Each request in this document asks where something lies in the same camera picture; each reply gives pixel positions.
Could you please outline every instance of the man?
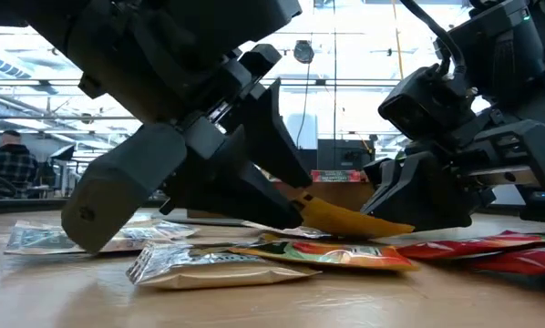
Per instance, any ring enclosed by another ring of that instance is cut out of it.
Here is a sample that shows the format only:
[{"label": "man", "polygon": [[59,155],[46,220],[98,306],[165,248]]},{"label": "man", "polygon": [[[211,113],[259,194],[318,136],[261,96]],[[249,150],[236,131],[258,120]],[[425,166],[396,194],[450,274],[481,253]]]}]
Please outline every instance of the man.
[{"label": "man", "polygon": [[0,177],[25,190],[36,179],[37,169],[36,157],[21,143],[19,132],[5,131],[0,147]]}]

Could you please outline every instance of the red snack packet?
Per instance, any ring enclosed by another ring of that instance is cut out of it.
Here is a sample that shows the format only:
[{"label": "red snack packet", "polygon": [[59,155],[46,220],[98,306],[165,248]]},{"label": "red snack packet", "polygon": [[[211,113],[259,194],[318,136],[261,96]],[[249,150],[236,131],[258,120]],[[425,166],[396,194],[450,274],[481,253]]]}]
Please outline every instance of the red snack packet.
[{"label": "red snack packet", "polygon": [[545,274],[545,246],[531,250],[509,251],[472,261],[469,267],[494,272]]},{"label": "red snack packet", "polygon": [[428,241],[398,248],[402,256],[410,259],[453,259],[476,254],[505,251],[518,247],[545,243],[545,233],[519,233],[503,231],[499,235],[460,241]]}]

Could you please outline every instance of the desk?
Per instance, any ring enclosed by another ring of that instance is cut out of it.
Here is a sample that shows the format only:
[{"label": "desk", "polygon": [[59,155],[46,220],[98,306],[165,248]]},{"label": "desk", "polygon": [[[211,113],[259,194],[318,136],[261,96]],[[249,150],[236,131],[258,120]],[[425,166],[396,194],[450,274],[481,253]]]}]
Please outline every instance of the desk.
[{"label": "desk", "polygon": [[56,190],[57,190],[56,188],[53,188],[53,187],[50,187],[50,186],[47,186],[47,185],[43,185],[43,186],[30,187],[30,188],[27,189],[26,193],[28,195],[37,194],[38,198],[40,200],[43,200],[43,199],[54,198],[54,192]]},{"label": "desk", "polygon": [[[137,290],[133,257],[2,255],[18,219],[57,223],[59,213],[0,215],[0,328],[545,327],[545,292],[470,272],[423,266],[406,276],[325,273],[303,282],[189,292]],[[250,240],[256,231],[201,227],[197,242]],[[418,240],[545,230],[545,224],[478,216],[469,229],[394,238]]]}]

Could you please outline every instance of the orange snack packet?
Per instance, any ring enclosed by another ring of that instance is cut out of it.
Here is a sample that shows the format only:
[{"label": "orange snack packet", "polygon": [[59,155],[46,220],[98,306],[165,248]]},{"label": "orange snack packet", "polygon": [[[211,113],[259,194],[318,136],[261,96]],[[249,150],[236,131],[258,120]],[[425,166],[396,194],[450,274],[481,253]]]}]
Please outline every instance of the orange snack packet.
[{"label": "orange snack packet", "polygon": [[389,271],[416,271],[418,267],[398,254],[392,246],[362,246],[309,241],[272,240],[250,246],[230,248],[230,251],[260,256],[269,260],[307,264],[356,267]]}]

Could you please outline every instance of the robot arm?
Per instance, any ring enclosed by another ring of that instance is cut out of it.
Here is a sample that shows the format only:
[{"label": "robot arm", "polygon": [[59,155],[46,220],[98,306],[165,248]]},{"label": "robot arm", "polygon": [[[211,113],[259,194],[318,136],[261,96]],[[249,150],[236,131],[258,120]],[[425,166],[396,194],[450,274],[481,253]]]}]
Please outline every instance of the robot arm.
[{"label": "robot arm", "polygon": [[[545,220],[545,2],[472,3],[471,19],[448,33],[413,11],[437,34],[442,63],[419,68],[378,109],[412,143],[404,164],[366,168],[380,186],[363,212],[417,231],[468,226],[493,187],[514,184],[521,218]],[[491,106],[475,115],[474,96]]]},{"label": "robot arm", "polygon": [[210,210],[277,228],[302,218],[255,168],[299,188],[309,173],[279,116],[281,59],[270,45],[242,54],[301,13],[297,0],[11,0],[23,20],[145,128],[94,160],[62,212],[68,236],[96,252],[157,189],[161,209]]}]

